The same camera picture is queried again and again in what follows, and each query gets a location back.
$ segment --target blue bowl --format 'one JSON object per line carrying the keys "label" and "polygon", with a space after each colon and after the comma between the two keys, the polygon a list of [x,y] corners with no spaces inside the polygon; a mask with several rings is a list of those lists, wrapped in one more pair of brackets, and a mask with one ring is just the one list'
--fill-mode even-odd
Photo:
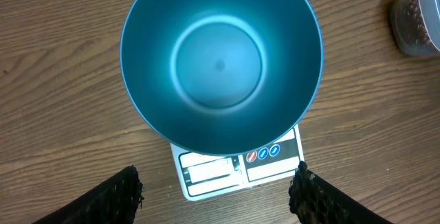
{"label": "blue bowl", "polygon": [[207,155],[286,134],[312,103],[323,62],[307,0],[135,0],[120,43],[140,115],[173,144]]}

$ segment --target red button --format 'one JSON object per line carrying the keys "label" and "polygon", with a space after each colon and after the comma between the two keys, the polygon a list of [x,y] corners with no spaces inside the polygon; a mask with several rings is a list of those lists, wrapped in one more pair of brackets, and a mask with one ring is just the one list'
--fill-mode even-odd
{"label": "red button", "polygon": [[247,162],[253,162],[256,159],[256,151],[252,152],[252,153],[248,153],[246,156],[246,160]]}

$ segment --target wooden table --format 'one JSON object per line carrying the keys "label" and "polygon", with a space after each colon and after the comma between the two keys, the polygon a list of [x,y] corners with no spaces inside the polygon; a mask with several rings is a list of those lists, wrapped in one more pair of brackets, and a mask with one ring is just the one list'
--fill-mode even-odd
{"label": "wooden table", "polygon": [[[290,179],[200,202],[136,113],[118,62],[133,0],[1,0],[0,223],[29,223],[125,166],[145,184],[136,223],[295,223]],[[440,58],[397,49],[393,0],[310,0],[325,43],[300,122],[309,167],[396,223],[440,222]]]}

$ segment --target bowl rim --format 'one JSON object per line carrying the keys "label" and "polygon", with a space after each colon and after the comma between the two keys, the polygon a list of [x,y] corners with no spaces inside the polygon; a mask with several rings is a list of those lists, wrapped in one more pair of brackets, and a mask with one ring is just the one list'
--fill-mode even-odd
{"label": "bowl rim", "polygon": [[318,28],[318,36],[320,38],[320,50],[321,50],[321,60],[320,60],[320,72],[319,72],[319,76],[318,76],[318,81],[316,83],[315,86],[315,90],[313,91],[313,95],[310,98],[309,104],[307,105],[307,107],[305,108],[305,110],[302,112],[302,114],[299,116],[299,118],[281,135],[279,135],[276,139],[267,142],[266,144],[264,144],[263,146],[260,146],[258,148],[254,148],[252,150],[249,151],[245,151],[245,152],[240,152],[240,153],[231,153],[231,154],[213,154],[213,153],[205,153],[205,152],[200,152],[197,151],[195,149],[191,149],[191,148],[187,148],[185,146],[182,146],[181,144],[178,144],[177,142],[172,141],[171,139],[167,138],[167,136],[163,135],[161,132],[159,132],[153,125],[150,124],[150,122],[144,117],[144,115],[141,113],[141,111],[139,110],[138,106],[136,105],[135,101],[133,100],[133,98],[131,97],[129,88],[127,87],[127,83],[125,81],[125,76],[124,76],[124,69],[122,68],[122,45],[123,45],[123,38],[124,38],[124,32],[125,32],[125,27],[127,26],[127,21],[129,20],[131,11],[133,10],[133,7],[135,6],[136,2],[138,2],[138,0],[135,0],[132,4],[131,7],[129,9],[129,12],[126,15],[126,18],[124,20],[124,25],[122,26],[122,31],[121,31],[121,37],[120,37],[120,43],[119,43],[119,65],[120,65],[120,71],[121,71],[121,76],[122,76],[122,81],[124,82],[124,88],[125,91],[127,93],[127,95],[129,96],[129,99],[131,101],[131,103],[133,104],[133,106],[135,107],[136,111],[139,113],[139,115],[142,117],[142,119],[150,126],[150,128],[152,128],[157,134],[160,135],[160,137],[162,137],[163,139],[165,139],[167,142],[170,142],[180,148],[183,148],[189,152],[193,152],[193,153],[198,153],[198,154],[202,154],[202,155],[211,155],[211,156],[237,156],[237,155],[245,155],[248,153],[251,153],[255,150],[259,150],[263,147],[266,147],[270,144],[273,144],[274,142],[278,141],[280,138],[282,138],[284,135],[286,135],[290,130],[292,130],[295,125],[297,125],[299,123],[299,121],[302,120],[302,118],[305,116],[306,112],[309,110],[311,104],[313,103],[316,94],[318,92],[319,89],[319,85],[320,82],[322,80],[322,75],[323,75],[323,71],[324,71],[324,41],[322,39],[322,31],[321,31],[321,27],[319,26],[319,22],[318,22],[318,18],[316,17],[316,13],[314,12],[314,9],[312,8],[309,0],[304,0],[305,3],[307,4],[307,6],[310,9],[311,14],[313,15],[313,19],[315,20],[315,24],[316,27]]}

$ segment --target scale control panel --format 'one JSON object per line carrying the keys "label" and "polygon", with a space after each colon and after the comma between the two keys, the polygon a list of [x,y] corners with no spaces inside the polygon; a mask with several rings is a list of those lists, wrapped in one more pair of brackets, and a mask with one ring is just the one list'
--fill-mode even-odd
{"label": "scale control panel", "polygon": [[171,144],[184,196],[191,201],[292,177],[304,160],[298,125],[269,146],[220,157],[188,152]]}

